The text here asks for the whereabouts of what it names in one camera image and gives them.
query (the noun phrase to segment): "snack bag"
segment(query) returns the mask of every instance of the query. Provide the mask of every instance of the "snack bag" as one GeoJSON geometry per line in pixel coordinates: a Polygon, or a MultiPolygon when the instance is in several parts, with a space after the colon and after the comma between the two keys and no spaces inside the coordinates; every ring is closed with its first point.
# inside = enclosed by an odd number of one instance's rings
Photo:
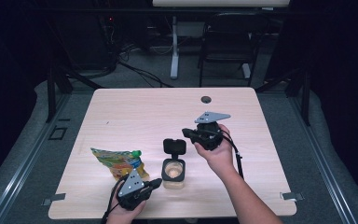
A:
{"type": "Polygon", "coordinates": [[[122,176],[129,174],[132,169],[136,169],[141,178],[149,177],[145,171],[144,163],[141,161],[140,150],[129,151],[106,151],[96,148],[91,148],[92,154],[104,166],[109,168],[110,173],[115,180],[119,180],[122,176]]]}

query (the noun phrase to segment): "hand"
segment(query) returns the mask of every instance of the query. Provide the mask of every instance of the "hand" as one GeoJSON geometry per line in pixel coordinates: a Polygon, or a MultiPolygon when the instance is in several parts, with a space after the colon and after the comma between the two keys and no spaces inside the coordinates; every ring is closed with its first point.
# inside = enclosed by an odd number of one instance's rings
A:
{"type": "MultiPolygon", "coordinates": [[[[223,135],[228,137],[228,128],[223,124],[219,124],[219,128],[223,131],[223,135]]],[[[206,150],[197,142],[194,143],[194,146],[196,147],[196,150],[201,155],[201,157],[203,157],[208,162],[211,169],[219,177],[228,174],[228,172],[236,172],[232,163],[232,145],[226,139],[223,139],[220,146],[212,151],[206,150]]]]}
{"type": "Polygon", "coordinates": [[[110,212],[106,223],[108,224],[131,224],[132,221],[142,212],[145,208],[146,201],[141,202],[133,211],[129,211],[118,204],[117,200],[117,191],[120,186],[124,184],[124,181],[117,186],[115,196],[112,199],[110,207],[113,208],[116,206],[112,212],[110,212]]]}

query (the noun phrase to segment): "person's right hand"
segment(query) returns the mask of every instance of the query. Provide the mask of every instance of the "person's right hand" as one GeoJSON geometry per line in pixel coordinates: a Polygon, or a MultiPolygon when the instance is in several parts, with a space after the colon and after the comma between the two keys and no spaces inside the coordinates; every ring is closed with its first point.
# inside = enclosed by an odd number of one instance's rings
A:
{"type": "MultiPolygon", "coordinates": [[[[220,129],[223,131],[223,135],[228,137],[226,133],[229,134],[228,128],[219,124],[220,129]]],[[[232,163],[232,145],[226,140],[223,139],[219,147],[214,150],[206,150],[199,143],[194,143],[194,146],[197,152],[203,157],[211,167],[211,169],[219,176],[229,174],[231,172],[236,172],[235,167],[232,163]]]]}

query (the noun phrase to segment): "table leg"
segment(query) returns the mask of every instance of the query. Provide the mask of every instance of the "table leg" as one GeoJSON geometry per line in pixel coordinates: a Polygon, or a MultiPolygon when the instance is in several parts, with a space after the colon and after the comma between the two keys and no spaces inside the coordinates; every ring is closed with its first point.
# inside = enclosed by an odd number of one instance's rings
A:
{"type": "Polygon", "coordinates": [[[176,17],[172,18],[172,64],[171,64],[171,78],[178,78],[179,53],[178,53],[178,36],[177,36],[177,21],[176,17]]]}

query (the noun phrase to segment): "black cable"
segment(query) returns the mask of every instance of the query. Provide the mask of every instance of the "black cable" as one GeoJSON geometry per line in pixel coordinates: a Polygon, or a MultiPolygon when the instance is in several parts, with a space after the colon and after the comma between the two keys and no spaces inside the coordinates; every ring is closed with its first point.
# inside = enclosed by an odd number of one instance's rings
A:
{"type": "Polygon", "coordinates": [[[232,139],[230,138],[227,138],[223,135],[223,138],[226,139],[231,145],[232,147],[234,148],[234,151],[235,151],[235,158],[237,160],[237,166],[238,166],[238,173],[240,174],[240,176],[242,177],[242,179],[244,179],[243,177],[243,170],[242,170],[242,163],[241,163],[241,159],[242,159],[242,156],[240,154],[240,152],[238,151],[237,147],[235,146],[234,142],[232,141],[232,139]]]}
{"type": "Polygon", "coordinates": [[[173,86],[167,84],[167,83],[164,83],[163,81],[161,81],[161,79],[159,79],[159,77],[157,77],[156,75],[153,75],[149,72],[146,72],[145,70],[142,70],[142,69],[139,69],[139,68],[136,68],[136,67],[132,67],[126,63],[123,63],[123,62],[120,62],[118,61],[117,64],[120,64],[134,72],[136,72],[138,75],[140,75],[144,81],[146,81],[145,77],[149,78],[149,79],[152,79],[153,81],[156,81],[157,83],[159,83],[159,86],[162,88],[162,86],[166,86],[166,87],[169,87],[169,88],[173,88],[173,86]]]}
{"type": "Polygon", "coordinates": [[[128,175],[124,175],[122,176],[117,183],[115,184],[115,186],[112,189],[112,193],[110,194],[110,198],[109,198],[109,204],[107,205],[107,209],[106,212],[103,214],[103,218],[101,219],[101,224],[105,224],[107,218],[109,217],[109,214],[113,211],[113,209],[115,209],[120,203],[116,204],[115,206],[113,206],[113,208],[110,208],[110,204],[112,203],[113,197],[115,197],[115,192],[116,189],[118,187],[118,184],[121,183],[121,181],[126,180],[128,177],[128,175]]]}

